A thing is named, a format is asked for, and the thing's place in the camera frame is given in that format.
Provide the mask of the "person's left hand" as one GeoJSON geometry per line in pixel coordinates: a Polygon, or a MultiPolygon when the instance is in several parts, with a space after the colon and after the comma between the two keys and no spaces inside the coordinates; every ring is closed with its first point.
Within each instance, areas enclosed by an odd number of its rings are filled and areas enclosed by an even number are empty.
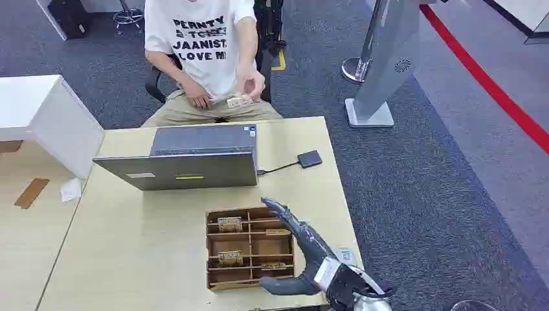
{"type": "Polygon", "coordinates": [[[259,100],[265,89],[265,78],[257,70],[237,72],[235,94],[239,97],[247,95],[253,100],[259,100]]]}

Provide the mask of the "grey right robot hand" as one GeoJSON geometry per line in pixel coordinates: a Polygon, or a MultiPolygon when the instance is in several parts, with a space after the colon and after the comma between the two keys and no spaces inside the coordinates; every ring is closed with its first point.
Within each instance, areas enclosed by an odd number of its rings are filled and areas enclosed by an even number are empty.
{"type": "Polygon", "coordinates": [[[320,288],[314,281],[320,265],[326,257],[335,258],[326,241],[309,224],[300,221],[286,205],[268,197],[261,202],[269,208],[271,215],[278,217],[295,237],[305,258],[305,268],[299,276],[289,279],[262,277],[259,286],[272,295],[315,295],[320,288]]]}

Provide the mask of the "person's right hand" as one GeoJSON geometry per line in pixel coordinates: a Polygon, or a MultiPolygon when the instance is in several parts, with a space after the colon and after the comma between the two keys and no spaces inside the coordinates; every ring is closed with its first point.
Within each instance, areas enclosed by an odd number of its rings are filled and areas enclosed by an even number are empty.
{"type": "Polygon", "coordinates": [[[187,99],[197,108],[210,109],[212,107],[212,101],[210,95],[205,89],[197,82],[190,80],[183,82],[183,91],[186,94],[187,99]]]}

